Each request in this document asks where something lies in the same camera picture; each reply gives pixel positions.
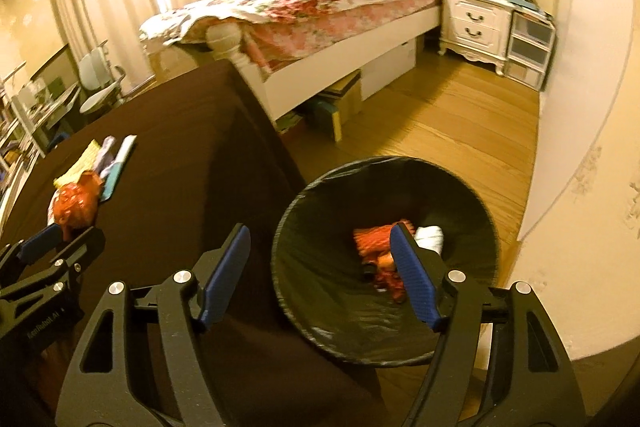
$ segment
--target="yellow towel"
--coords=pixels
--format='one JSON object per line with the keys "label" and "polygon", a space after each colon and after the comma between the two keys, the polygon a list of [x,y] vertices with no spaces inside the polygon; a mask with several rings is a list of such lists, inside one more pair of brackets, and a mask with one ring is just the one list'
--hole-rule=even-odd
{"label": "yellow towel", "polygon": [[98,157],[98,152],[100,152],[100,144],[98,144],[96,140],[92,140],[89,146],[82,153],[82,156],[80,156],[78,161],[74,163],[73,167],[62,174],[60,178],[53,180],[54,187],[60,188],[68,183],[78,183],[80,175],[84,171],[90,171],[94,167],[94,162]]}

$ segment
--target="brown tablecloth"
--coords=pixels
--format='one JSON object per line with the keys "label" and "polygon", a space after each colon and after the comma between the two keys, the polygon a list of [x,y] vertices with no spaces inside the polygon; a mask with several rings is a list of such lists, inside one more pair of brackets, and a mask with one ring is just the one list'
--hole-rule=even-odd
{"label": "brown tablecloth", "polygon": [[[14,243],[46,225],[52,181],[92,139],[138,135],[113,198],[96,226],[104,253],[88,268],[79,296],[85,311],[68,343],[37,361],[33,385],[57,403],[68,358],[108,285],[152,285],[190,268],[219,247],[238,222],[252,253],[225,319],[199,337],[207,373],[239,426],[380,425],[384,412],[372,369],[327,358],[280,311],[271,285],[274,231],[303,179],[255,97],[229,62],[216,62],[162,84],[112,110],[60,144],[34,168],[2,234]],[[24,275],[43,269],[49,257]],[[158,342],[150,340],[155,359]],[[158,371],[161,404],[176,414]]]}

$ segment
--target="wooden floor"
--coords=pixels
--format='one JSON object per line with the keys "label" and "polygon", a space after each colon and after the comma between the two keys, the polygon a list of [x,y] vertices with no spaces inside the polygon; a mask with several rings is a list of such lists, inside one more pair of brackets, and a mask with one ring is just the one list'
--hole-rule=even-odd
{"label": "wooden floor", "polygon": [[[501,279],[510,270],[538,131],[538,94],[452,52],[427,49],[409,71],[364,102],[334,144],[312,130],[290,143],[312,181],[344,163],[407,155],[441,165],[474,188],[500,238]],[[402,424],[427,367],[378,371],[389,427]]]}

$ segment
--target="white tissue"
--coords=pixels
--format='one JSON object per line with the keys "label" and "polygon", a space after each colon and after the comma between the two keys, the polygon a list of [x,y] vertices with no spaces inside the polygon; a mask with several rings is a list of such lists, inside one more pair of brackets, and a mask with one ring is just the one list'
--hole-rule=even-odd
{"label": "white tissue", "polygon": [[438,255],[442,255],[444,234],[441,227],[418,227],[415,231],[414,239],[420,248],[433,250]]}

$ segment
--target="drawer handle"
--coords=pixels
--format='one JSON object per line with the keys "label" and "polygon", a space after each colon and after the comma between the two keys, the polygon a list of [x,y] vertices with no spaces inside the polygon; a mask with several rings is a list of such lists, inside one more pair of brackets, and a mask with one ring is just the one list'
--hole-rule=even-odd
{"label": "drawer handle", "polygon": [[465,28],[465,31],[469,34],[469,36],[471,37],[482,37],[482,32],[478,32],[478,33],[473,33],[469,28]]}
{"label": "drawer handle", "polygon": [[482,22],[484,20],[484,16],[481,15],[479,16],[477,19],[471,15],[471,12],[466,12],[466,16],[469,17],[471,20],[475,21],[475,22]]}

